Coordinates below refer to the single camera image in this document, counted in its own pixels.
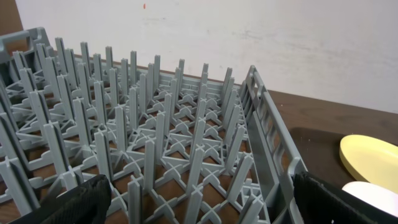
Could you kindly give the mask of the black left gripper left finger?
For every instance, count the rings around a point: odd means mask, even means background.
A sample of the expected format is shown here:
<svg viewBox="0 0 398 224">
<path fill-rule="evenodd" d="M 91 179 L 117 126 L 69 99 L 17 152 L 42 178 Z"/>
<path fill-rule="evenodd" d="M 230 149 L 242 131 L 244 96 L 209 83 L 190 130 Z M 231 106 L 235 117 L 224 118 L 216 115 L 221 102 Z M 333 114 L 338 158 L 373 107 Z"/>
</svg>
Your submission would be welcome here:
<svg viewBox="0 0 398 224">
<path fill-rule="evenodd" d="M 110 205 L 111 187 L 109 180 L 105 175 L 100 174 L 11 223 L 103 224 Z"/>
</svg>

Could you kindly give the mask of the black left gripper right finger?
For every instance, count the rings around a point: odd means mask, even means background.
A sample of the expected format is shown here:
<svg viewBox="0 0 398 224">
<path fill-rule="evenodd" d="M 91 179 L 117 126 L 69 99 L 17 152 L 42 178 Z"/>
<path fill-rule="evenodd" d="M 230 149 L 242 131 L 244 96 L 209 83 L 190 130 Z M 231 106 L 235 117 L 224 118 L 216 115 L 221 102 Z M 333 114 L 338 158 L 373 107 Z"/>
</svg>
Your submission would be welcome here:
<svg viewBox="0 0 398 224">
<path fill-rule="evenodd" d="M 397 217 L 307 171 L 293 177 L 294 198 L 304 223 L 397 223 Z"/>
</svg>

